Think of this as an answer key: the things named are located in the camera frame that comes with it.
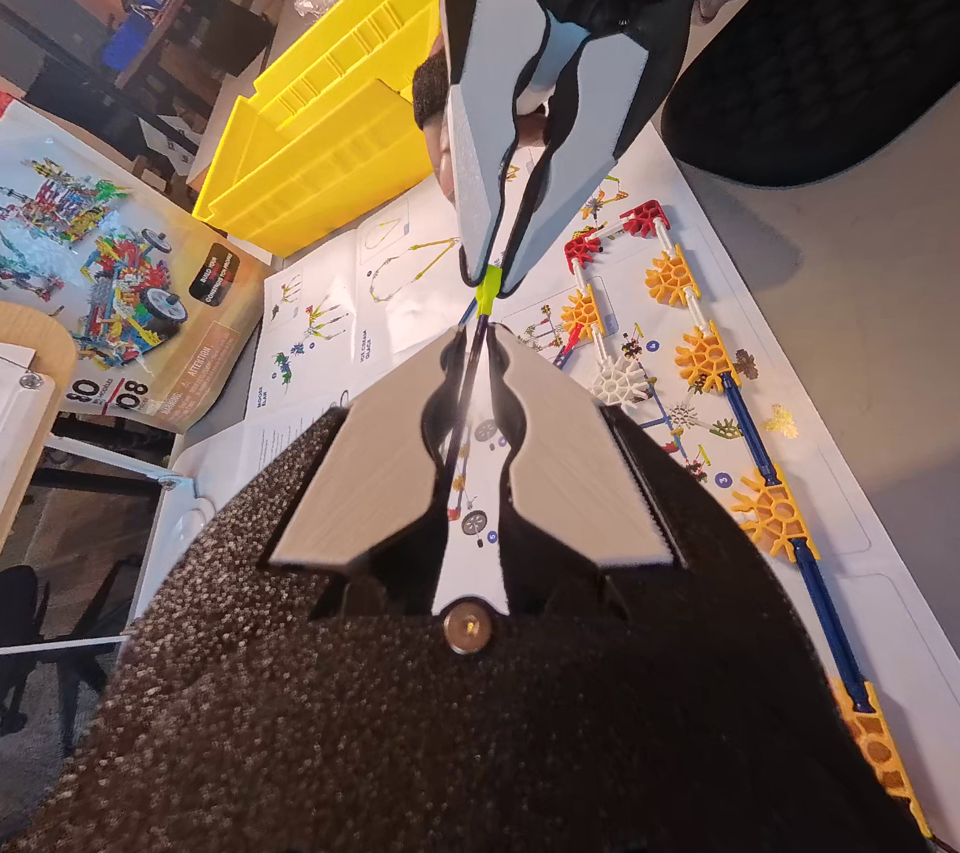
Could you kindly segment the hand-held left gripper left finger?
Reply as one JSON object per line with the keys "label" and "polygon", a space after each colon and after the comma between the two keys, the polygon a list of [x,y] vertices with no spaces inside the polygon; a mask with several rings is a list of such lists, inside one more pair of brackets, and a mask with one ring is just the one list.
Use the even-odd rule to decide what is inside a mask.
{"label": "hand-held left gripper left finger", "polygon": [[275,531],[272,566],[381,584],[389,607],[432,607],[448,542],[441,446],[467,335],[445,332],[361,392]]}

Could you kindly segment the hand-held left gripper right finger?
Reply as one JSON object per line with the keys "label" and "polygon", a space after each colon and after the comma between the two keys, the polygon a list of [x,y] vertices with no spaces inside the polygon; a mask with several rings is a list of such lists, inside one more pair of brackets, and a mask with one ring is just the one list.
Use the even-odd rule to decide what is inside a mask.
{"label": "hand-held left gripper right finger", "polygon": [[510,611],[558,588],[666,567],[676,556],[607,409],[508,329],[489,330],[490,390],[510,452],[500,563]]}

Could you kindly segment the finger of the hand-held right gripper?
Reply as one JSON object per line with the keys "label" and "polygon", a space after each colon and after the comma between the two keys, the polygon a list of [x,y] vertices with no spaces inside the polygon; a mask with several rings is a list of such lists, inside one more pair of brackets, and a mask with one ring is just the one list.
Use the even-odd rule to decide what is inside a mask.
{"label": "finger of the hand-held right gripper", "polygon": [[519,141],[517,99],[548,39],[537,0],[476,0],[462,67],[447,103],[462,278],[485,276],[505,207],[509,163]]}
{"label": "finger of the hand-held right gripper", "polygon": [[524,189],[502,259],[511,296],[618,161],[648,51],[625,33],[583,42],[558,77],[549,141]]}

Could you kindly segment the purple plastic rod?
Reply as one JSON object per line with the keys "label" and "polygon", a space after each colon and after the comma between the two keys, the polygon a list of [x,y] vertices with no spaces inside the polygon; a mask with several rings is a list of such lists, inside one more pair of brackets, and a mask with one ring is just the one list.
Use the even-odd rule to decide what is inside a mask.
{"label": "purple plastic rod", "polygon": [[460,459],[460,451],[463,445],[467,419],[471,411],[476,374],[486,342],[489,321],[490,317],[488,314],[478,314],[476,329],[474,331],[469,354],[466,359],[465,369],[462,376],[462,385],[454,410],[455,415],[451,427],[449,444],[444,463],[443,479],[445,492],[443,493],[443,499],[445,500],[450,498],[450,491],[456,476],[457,462]]}

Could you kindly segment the yellow plastic parts bin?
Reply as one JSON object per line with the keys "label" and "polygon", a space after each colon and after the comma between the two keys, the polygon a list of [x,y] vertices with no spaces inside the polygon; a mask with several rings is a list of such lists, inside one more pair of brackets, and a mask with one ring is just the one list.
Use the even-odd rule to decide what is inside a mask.
{"label": "yellow plastic parts bin", "polygon": [[194,218],[288,256],[432,174],[413,79],[439,0],[338,0],[239,96]]}

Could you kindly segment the yellow-green clip connector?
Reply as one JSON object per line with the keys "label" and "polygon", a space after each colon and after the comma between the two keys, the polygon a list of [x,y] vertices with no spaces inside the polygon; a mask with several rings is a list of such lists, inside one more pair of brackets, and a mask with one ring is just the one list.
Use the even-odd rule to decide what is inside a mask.
{"label": "yellow-green clip connector", "polygon": [[475,289],[478,327],[486,327],[501,290],[503,270],[496,264],[488,264],[481,282]]}

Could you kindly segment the person's right hand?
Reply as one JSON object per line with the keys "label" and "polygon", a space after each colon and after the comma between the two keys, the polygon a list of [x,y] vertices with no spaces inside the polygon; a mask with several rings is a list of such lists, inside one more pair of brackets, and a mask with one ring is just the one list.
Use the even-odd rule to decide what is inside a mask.
{"label": "person's right hand", "polygon": [[447,120],[449,92],[447,52],[443,37],[438,36],[429,55],[414,73],[412,104],[414,121],[423,133],[438,186],[446,199],[454,203],[454,178]]}

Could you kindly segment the white building instruction sheet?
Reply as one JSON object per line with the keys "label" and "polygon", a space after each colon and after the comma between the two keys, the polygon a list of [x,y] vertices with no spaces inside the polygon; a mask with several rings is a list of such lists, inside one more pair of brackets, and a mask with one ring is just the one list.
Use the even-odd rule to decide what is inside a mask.
{"label": "white building instruction sheet", "polygon": [[[644,132],[657,133],[653,127]],[[633,204],[623,181],[614,175],[626,174],[630,154],[640,145],[642,134],[590,198],[595,198],[600,189],[607,197],[619,191],[627,194],[626,199],[604,203],[598,211],[600,223],[618,225],[619,214],[651,199],[665,210],[656,198]],[[564,246],[584,224],[581,212],[575,213],[519,291],[496,301],[492,309],[493,321],[503,323],[548,363],[552,363],[558,350],[551,344],[554,333],[561,331],[557,319],[575,293]],[[680,244],[698,282],[702,311],[715,321],[722,334],[717,308],[705,297],[698,268],[681,244],[678,226],[665,213],[671,238]],[[459,277],[459,241],[453,211],[436,183],[428,179],[363,220],[357,229],[324,242],[268,279],[245,420],[281,413],[315,419],[322,409],[354,399],[376,379],[452,327],[473,298]],[[655,377],[657,392],[666,406],[672,407],[687,396],[686,384],[674,360],[676,348],[683,344],[682,331],[690,314],[681,307],[661,305],[649,295],[644,282],[646,271],[659,251],[655,236],[620,235],[605,247],[595,264],[586,268],[586,273],[593,280],[606,327],[606,346],[611,352],[618,352],[622,334],[632,333],[638,324],[644,337],[656,347],[654,353],[642,356],[643,367]],[[577,346],[559,370],[587,389],[596,375],[592,345]],[[775,430],[788,439],[797,438],[792,413],[775,403],[774,410],[783,421],[769,419],[758,426],[758,418],[752,415],[749,405],[748,408],[788,483],[786,467],[775,460],[766,441],[770,439],[767,432]],[[659,417],[660,412],[651,401],[629,414],[641,424]],[[730,510],[735,504],[734,490],[745,491],[741,478],[754,474],[745,443],[715,437],[700,427],[686,430],[682,440],[690,457],[699,446],[707,453],[711,465],[707,482],[700,484]],[[799,495],[794,495],[800,504]],[[801,576],[782,557],[765,558],[798,607],[827,675],[832,676],[830,650]]]}

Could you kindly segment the black chair seat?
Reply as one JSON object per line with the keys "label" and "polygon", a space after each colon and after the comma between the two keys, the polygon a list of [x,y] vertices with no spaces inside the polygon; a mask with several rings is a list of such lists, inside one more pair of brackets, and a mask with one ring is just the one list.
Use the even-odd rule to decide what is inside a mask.
{"label": "black chair seat", "polygon": [[882,150],[958,84],[959,0],[750,0],[663,105],[675,159],[795,187]]}

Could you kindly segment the cardboard toy set box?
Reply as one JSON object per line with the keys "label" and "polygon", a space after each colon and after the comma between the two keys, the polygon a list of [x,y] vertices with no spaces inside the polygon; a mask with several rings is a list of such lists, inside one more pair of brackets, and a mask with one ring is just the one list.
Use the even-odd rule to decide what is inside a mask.
{"label": "cardboard toy set box", "polygon": [[70,335],[64,411],[183,435],[258,326],[269,270],[2,93],[1,274],[3,301]]}

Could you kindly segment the colourful rod connector frame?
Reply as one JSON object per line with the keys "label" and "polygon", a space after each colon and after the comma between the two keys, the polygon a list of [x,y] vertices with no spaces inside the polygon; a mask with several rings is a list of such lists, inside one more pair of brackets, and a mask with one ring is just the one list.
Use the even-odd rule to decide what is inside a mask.
{"label": "colourful rod connector frame", "polygon": [[[829,649],[834,674],[828,676],[842,719],[885,792],[903,804],[933,849],[946,850],[934,835],[917,792],[884,715],[880,696],[858,664],[821,569],[821,554],[798,499],[786,480],[784,469],[774,462],[742,393],[742,379],[758,377],[752,355],[738,350],[731,355],[714,319],[704,314],[702,293],[687,256],[671,237],[670,221],[654,199],[618,215],[618,224],[598,220],[605,202],[627,199],[619,190],[606,196],[600,188],[579,214],[583,224],[563,246],[563,255],[575,282],[557,319],[560,331],[551,344],[557,347],[552,363],[563,369],[577,346],[590,344],[596,353],[596,375],[588,390],[603,406],[635,412],[643,403],[654,402],[659,415],[640,423],[642,429],[665,427],[670,440],[662,446],[667,454],[679,454],[686,472],[699,483],[708,481],[712,465],[703,446],[689,456],[685,431],[698,427],[715,438],[742,440],[750,455],[753,474],[742,476],[745,491],[733,490],[730,511],[740,514],[739,528],[770,559],[783,558],[801,577],[817,623]],[[682,308],[690,320],[681,331],[675,365],[686,386],[685,398],[666,405],[656,387],[657,379],[643,366],[642,357],[654,353],[654,341],[645,337],[639,324],[622,333],[617,352],[607,346],[607,329],[586,269],[620,236],[656,237],[659,251],[646,271],[645,286],[654,301],[667,308]]]}

